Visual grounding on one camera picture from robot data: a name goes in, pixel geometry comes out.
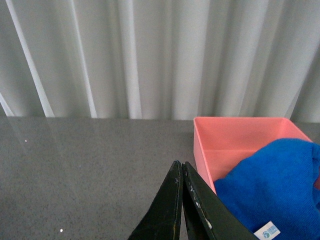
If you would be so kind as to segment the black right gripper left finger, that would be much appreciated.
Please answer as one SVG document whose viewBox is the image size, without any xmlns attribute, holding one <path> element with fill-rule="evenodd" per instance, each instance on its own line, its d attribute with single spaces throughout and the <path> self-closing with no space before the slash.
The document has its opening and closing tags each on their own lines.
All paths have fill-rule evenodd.
<svg viewBox="0 0 320 240">
<path fill-rule="evenodd" d="M 178 240 L 183 198 L 182 164 L 175 160 L 148 211 L 128 237 L 130 240 Z"/>
</svg>

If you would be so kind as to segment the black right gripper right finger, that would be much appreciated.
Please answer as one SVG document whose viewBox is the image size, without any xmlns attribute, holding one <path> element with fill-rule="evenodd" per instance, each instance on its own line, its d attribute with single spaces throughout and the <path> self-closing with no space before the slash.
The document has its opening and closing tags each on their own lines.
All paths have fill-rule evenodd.
<svg viewBox="0 0 320 240">
<path fill-rule="evenodd" d="M 183 212 L 189 240 L 256 240 L 189 162 L 182 165 Z"/>
</svg>

